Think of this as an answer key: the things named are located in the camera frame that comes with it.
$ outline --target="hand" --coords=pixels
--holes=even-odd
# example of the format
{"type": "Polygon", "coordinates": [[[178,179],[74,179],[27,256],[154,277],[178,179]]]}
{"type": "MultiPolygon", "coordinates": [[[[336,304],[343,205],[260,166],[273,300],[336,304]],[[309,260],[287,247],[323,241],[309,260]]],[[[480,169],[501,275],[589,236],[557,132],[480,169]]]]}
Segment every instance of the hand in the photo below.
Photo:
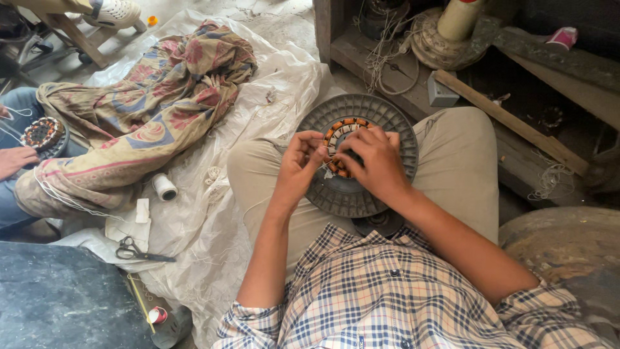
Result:
{"type": "Polygon", "coordinates": [[[314,172],[326,158],[327,148],[323,145],[322,133],[304,131],[294,134],[282,156],[270,206],[292,214],[306,194],[314,172]]]}
{"type": "Polygon", "coordinates": [[[10,118],[9,110],[3,104],[0,104],[0,117],[10,118]]]}
{"type": "Polygon", "coordinates": [[[30,147],[0,149],[0,159],[4,159],[0,168],[0,181],[16,174],[29,163],[39,163],[37,151],[30,147]]]}
{"type": "Polygon", "coordinates": [[[360,127],[340,144],[334,159],[342,161],[370,193],[394,208],[398,197],[414,190],[405,175],[400,147],[401,138],[397,132],[360,127]],[[349,149],[364,160],[363,166],[345,153],[349,149]]]}

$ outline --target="checkered shirt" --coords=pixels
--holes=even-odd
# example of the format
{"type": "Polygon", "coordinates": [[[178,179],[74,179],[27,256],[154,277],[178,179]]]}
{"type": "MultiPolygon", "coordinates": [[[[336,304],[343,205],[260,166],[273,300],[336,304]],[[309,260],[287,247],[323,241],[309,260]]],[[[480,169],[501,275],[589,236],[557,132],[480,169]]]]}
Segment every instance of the checkered shirt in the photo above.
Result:
{"type": "Polygon", "coordinates": [[[283,304],[235,302],[212,348],[606,348],[566,289],[493,308],[419,233],[354,237],[332,224],[306,250],[283,304]]]}

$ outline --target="shirt sleeve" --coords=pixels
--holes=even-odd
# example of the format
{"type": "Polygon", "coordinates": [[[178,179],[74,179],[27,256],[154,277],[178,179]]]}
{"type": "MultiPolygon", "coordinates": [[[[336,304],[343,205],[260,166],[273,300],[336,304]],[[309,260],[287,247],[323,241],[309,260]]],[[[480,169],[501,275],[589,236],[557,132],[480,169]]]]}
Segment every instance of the shirt sleeve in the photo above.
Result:
{"type": "Polygon", "coordinates": [[[508,333],[526,348],[611,348],[577,320],[581,315],[575,296],[542,279],[537,288],[502,299],[495,311],[508,333]]]}
{"type": "Polygon", "coordinates": [[[218,327],[217,342],[211,349],[275,348],[283,305],[263,309],[246,308],[234,301],[218,327]]]}

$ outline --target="white plastic sheet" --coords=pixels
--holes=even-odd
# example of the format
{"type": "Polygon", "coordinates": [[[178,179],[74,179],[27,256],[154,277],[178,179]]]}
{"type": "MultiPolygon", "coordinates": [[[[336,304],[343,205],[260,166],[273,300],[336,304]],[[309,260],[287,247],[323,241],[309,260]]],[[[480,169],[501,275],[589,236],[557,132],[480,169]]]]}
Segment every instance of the white plastic sheet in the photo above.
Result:
{"type": "Polygon", "coordinates": [[[201,349],[209,348],[217,339],[219,320],[237,294],[251,255],[243,212],[235,205],[226,173],[230,149],[237,142],[256,137],[289,139],[313,106],[344,93],[335,86],[326,65],[294,44],[276,50],[242,24],[195,11],[178,13],[135,51],[94,74],[85,84],[104,86],[117,82],[158,38],[189,34],[206,18],[227,25],[248,40],[259,69],[249,83],[240,85],[234,108],[223,121],[188,150],[184,161],[169,168],[169,178],[179,189],[177,198],[162,202],[151,185],[144,185],[142,197],[150,199],[153,220],[149,252],[175,256],[177,262],[119,260],[113,254],[117,243],[96,229],[83,230],[58,242],[87,247],[108,263],[139,272],[151,293],[166,298],[173,306],[189,307],[195,325],[194,341],[201,349]],[[274,90],[276,101],[267,104],[265,97],[274,90]],[[221,170],[217,177],[217,171],[208,171],[216,167],[221,170]]]}

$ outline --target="cylinder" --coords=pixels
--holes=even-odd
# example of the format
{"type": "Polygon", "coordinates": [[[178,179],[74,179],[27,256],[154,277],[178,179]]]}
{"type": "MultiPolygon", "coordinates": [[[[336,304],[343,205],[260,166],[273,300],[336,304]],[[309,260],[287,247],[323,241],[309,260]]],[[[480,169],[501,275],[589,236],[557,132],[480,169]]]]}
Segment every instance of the cylinder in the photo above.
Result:
{"type": "Polygon", "coordinates": [[[161,201],[170,201],[177,197],[179,190],[170,182],[165,173],[158,173],[153,177],[153,188],[161,201]]]}
{"type": "Polygon", "coordinates": [[[483,3],[484,0],[451,0],[437,23],[439,35],[452,41],[468,39],[483,3]]]}

